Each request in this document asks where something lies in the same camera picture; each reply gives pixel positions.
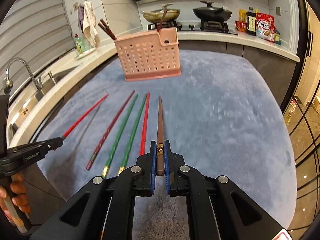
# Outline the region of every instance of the finger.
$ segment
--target finger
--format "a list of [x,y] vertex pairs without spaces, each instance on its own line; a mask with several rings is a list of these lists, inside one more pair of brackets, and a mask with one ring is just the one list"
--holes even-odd
[[6,205],[5,205],[5,203],[4,203],[4,200],[3,200],[2,198],[0,198],[0,208],[1,208],[3,211],[7,210],[7,207],[6,207]]
[[12,198],[12,203],[16,206],[23,206],[29,203],[29,199],[26,194],[20,194],[19,196]]
[[4,187],[0,186],[0,198],[6,198],[7,197],[7,191]]
[[4,210],[4,214],[7,217],[7,219],[10,221],[10,223],[13,223],[13,225],[15,225],[15,223],[12,220],[12,216],[10,215],[8,210]]
[[30,207],[29,204],[23,205],[23,206],[19,206],[19,209],[20,209],[22,212],[25,212],[25,213],[30,213],[30,212],[31,212],[31,207]]
[[15,180],[18,180],[20,182],[23,182],[24,181],[24,176],[21,172],[15,174]]
[[10,188],[14,193],[26,193],[27,187],[20,181],[14,181],[10,184]]

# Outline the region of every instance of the blue carpet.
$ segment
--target blue carpet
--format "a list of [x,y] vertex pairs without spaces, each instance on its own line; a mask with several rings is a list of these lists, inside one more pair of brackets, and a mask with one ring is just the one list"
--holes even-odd
[[[102,134],[133,89],[139,95],[124,129],[108,177],[116,176],[138,109],[151,93],[146,152],[156,140],[158,96],[162,96],[166,139],[171,150],[205,176],[226,175],[287,228],[296,203],[293,150],[279,106],[258,71],[244,58],[180,50],[179,77],[125,82],[119,59],[84,85],[43,130],[39,140],[61,136],[106,92],[110,95],[67,137],[63,147],[38,162],[64,199],[100,175],[126,109],[109,134],[90,172],[85,166]],[[136,162],[143,116],[128,167]],[[133,239],[188,239],[185,198],[165,195],[157,177],[152,198],[137,198]]]

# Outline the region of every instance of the towel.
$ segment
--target towel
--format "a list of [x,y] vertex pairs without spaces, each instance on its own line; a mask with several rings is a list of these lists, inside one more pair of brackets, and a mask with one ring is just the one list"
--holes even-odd
[[96,17],[93,13],[92,4],[90,2],[84,2],[84,19],[83,19],[83,34],[93,47],[97,46],[98,32],[96,30]]

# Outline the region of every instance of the green chopstick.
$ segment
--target green chopstick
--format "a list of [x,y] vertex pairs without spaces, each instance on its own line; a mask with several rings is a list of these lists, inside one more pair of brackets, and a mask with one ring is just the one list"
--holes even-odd
[[135,95],[135,97],[133,98],[133,101],[131,102],[131,104],[130,104],[130,106],[129,106],[129,108],[128,108],[127,114],[125,115],[125,117],[124,117],[124,119],[123,119],[123,121],[122,121],[122,124],[120,125],[118,134],[117,134],[117,136],[116,136],[116,140],[115,140],[115,142],[114,142],[113,145],[112,145],[112,149],[111,149],[111,151],[109,152],[109,157],[108,157],[108,159],[107,159],[107,161],[106,161],[106,164],[105,164],[105,166],[104,166],[104,168],[103,168],[103,170],[102,170],[102,174],[101,174],[101,175],[102,175],[102,177],[104,177],[104,178],[105,178],[105,177],[107,176],[107,174],[108,174],[109,167],[110,167],[110,165],[111,165],[113,156],[115,155],[115,152],[116,152],[116,149],[117,149],[117,146],[118,146],[118,142],[119,142],[119,140],[120,140],[120,138],[121,138],[122,132],[123,132],[123,130],[124,130],[125,125],[127,124],[127,121],[128,121],[128,119],[129,119],[130,113],[131,113],[131,111],[132,111],[132,108],[133,108],[134,103],[136,102],[137,98],[138,98],[138,95]]
[[129,142],[128,142],[127,148],[126,148],[126,150],[125,150],[125,152],[124,152],[124,156],[123,156],[123,159],[122,159],[122,163],[121,163],[121,166],[120,166],[120,169],[119,169],[119,174],[120,174],[120,173],[125,169],[125,167],[127,166],[127,162],[128,162],[128,159],[129,159],[129,154],[130,154],[131,147],[132,147],[132,143],[133,143],[133,140],[134,140],[134,136],[136,135],[137,127],[138,127],[138,124],[139,124],[139,121],[140,121],[140,117],[141,117],[141,114],[142,114],[142,111],[143,111],[144,104],[145,104],[145,102],[146,102],[147,94],[148,94],[148,93],[146,93],[145,96],[144,96],[144,98],[143,98],[143,101],[142,101],[142,104],[141,104],[141,106],[140,106],[140,109],[139,109],[139,112],[138,112],[136,121],[134,122],[133,128],[132,128],[132,130],[131,130]]

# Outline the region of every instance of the frying pan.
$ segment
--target frying pan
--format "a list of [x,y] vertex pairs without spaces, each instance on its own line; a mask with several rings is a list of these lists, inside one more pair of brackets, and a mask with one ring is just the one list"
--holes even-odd
[[165,17],[163,19],[163,22],[169,22],[169,21],[174,21],[177,19],[180,15],[180,10],[177,9],[167,9],[167,6],[172,5],[172,3],[168,3],[165,5],[161,5],[162,9],[161,10],[155,10],[151,12],[145,12],[143,11],[143,17],[151,23],[159,23],[162,19],[162,16],[164,14],[164,11],[167,10],[167,13],[165,14]]
[[201,20],[207,22],[226,22],[230,19],[232,12],[227,10],[226,6],[221,8],[212,7],[212,2],[201,1],[207,7],[193,9],[193,13]]

